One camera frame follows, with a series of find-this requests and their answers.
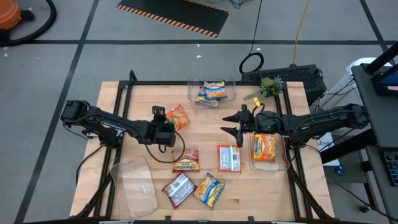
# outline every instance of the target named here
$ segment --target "wooden tabletop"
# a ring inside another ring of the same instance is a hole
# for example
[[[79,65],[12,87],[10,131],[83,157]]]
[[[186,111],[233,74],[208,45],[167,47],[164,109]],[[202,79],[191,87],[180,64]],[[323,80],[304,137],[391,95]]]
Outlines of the wooden tabletop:
[[[98,107],[112,113],[117,86],[118,82],[103,82],[97,102]],[[207,172],[211,173],[216,179],[225,181],[226,183],[226,187],[217,201],[214,210],[211,210],[204,203],[193,197],[188,197],[178,209],[174,210],[166,193],[161,191],[163,186],[176,176],[176,173],[172,173],[172,164],[156,162],[151,158],[143,145],[138,144],[134,138],[125,135],[121,160],[128,161],[137,156],[144,156],[148,161],[157,194],[158,209],[154,213],[140,219],[164,220],[165,216],[170,215],[172,220],[245,221],[248,220],[248,216],[253,216],[256,221],[294,220],[287,172],[254,170],[249,165],[251,160],[247,141],[241,149],[242,174],[217,172],[217,145],[236,144],[234,137],[220,129],[221,126],[233,127],[234,123],[225,122],[221,119],[225,116],[235,114],[237,110],[240,110],[243,103],[247,104],[248,108],[252,110],[255,107],[253,100],[243,100],[243,97],[256,88],[258,87],[237,86],[237,97],[232,102],[231,107],[214,110],[193,109],[191,102],[187,98],[187,86],[184,85],[133,86],[127,118],[131,120],[151,120],[153,117],[151,108],[154,105],[164,106],[166,111],[171,110],[178,104],[183,105],[190,118],[190,125],[183,128],[180,134],[186,142],[187,149],[199,150],[200,163],[200,172],[186,172],[186,175],[197,185]],[[301,115],[309,113],[303,84],[290,82],[288,83],[288,88],[293,114]],[[122,97],[122,108],[119,110],[119,115],[123,111],[125,92]],[[265,103],[266,110],[276,111],[273,98],[262,100],[262,102]],[[317,147],[315,140],[310,140],[308,144]],[[85,156],[93,152],[98,146],[97,139],[89,140]],[[176,140],[175,148],[182,148],[179,140]],[[157,146],[150,146],[150,149],[159,159],[172,160],[170,149],[165,154],[159,153]],[[70,215],[80,212],[97,190],[104,152],[105,150],[103,149],[95,154],[81,168]],[[323,209],[329,215],[334,216],[319,153],[310,148],[303,148],[301,149],[301,155],[309,191]],[[301,216],[305,217],[302,194],[298,188],[297,192]],[[104,214],[104,209],[105,207],[102,206],[101,214]],[[114,202],[112,219],[119,219],[117,200]]]

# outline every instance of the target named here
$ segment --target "clear plastic container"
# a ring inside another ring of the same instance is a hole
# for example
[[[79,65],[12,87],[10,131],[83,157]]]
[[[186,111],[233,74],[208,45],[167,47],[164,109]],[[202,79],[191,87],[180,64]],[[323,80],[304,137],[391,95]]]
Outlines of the clear plastic container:
[[[118,196],[120,221],[133,222],[157,210],[154,182],[145,157],[112,166],[111,175]]]
[[[212,107],[208,105],[204,105],[201,103],[197,103],[196,100],[198,98],[201,87],[204,82],[222,82],[225,83],[225,93],[227,97],[220,98],[220,103],[217,107]],[[215,79],[214,77],[194,77],[190,76],[188,78],[188,99],[190,100],[191,107],[194,109],[217,109],[217,108],[230,108],[233,100],[236,99],[236,87],[235,87],[235,79],[233,77],[229,77],[228,80]]]
[[[253,133],[247,133],[244,135],[244,141],[247,141],[247,147],[250,150],[249,165],[252,170],[263,170],[263,171],[278,171],[287,170],[289,168],[289,162],[286,158],[285,141],[283,136],[275,134],[276,136],[276,155],[275,163],[269,161],[259,161],[253,159],[254,145],[256,143]]]

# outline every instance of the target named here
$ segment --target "green plant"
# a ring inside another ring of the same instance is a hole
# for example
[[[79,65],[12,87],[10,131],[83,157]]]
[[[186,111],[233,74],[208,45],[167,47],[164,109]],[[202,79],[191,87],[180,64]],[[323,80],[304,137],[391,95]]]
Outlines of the green plant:
[[[276,77],[273,80],[270,78],[263,78],[261,80],[260,89],[245,96],[243,99],[246,100],[256,96],[259,96],[260,98],[276,96],[282,90],[282,83],[283,81],[280,77]]]

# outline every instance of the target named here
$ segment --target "ramen noodle package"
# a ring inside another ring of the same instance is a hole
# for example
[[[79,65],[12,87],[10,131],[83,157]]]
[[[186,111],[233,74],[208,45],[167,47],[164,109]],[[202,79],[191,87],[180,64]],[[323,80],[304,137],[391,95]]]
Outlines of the ramen noodle package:
[[[273,134],[254,135],[253,159],[276,163],[276,139]]]
[[[219,103],[220,103],[220,99],[219,98],[207,98],[205,92],[203,91],[203,89],[201,88],[199,91],[199,95],[198,98],[196,100],[197,103],[206,105],[206,106],[210,106],[210,107],[218,107]]]
[[[211,174],[207,173],[206,177],[193,193],[193,196],[213,209],[224,187],[225,184],[220,183]]]
[[[185,174],[180,173],[164,186],[162,191],[167,193],[173,208],[176,209],[195,189],[195,184]]]
[[[207,98],[224,98],[227,97],[225,92],[225,82],[205,82],[205,93]]]
[[[236,146],[220,145],[217,147],[219,171],[242,173],[241,151]]]
[[[182,105],[178,105],[173,108],[166,114],[166,117],[169,121],[173,122],[176,131],[179,131],[190,123]]]
[[[172,151],[173,159],[181,156],[182,149]],[[199,153],[196,149],[186,149],[182,157],[174,162],[173,172],[175,171],[198,171],[199,172]]]

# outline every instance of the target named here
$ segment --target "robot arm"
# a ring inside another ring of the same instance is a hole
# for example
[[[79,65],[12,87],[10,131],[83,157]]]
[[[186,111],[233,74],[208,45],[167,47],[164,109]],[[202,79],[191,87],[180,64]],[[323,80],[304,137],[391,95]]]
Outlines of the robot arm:
[[[174,125],[166,120],[165,108],[153,106],[154,119],[131,121],[90,106],[86,101],[68,100],[61,120],[66,127],[83,126],[99,137],[102,145],[113,146],[117,133],[124,131],[136,138],[139,144],[159,144],[173,147],[175,143]]]
[[[292,144],[298,144],[339,128],[360,129],[369,123],[365,109],[354,104],[302,116],[279,115],[271,111],[260,111],[254,116],[246,105],[242,105],[242,111],[223,120],[240,124],[240,129],[221,128],[236,138],[238,147],[243,145],[243,133],[278,133],[289,136]]]

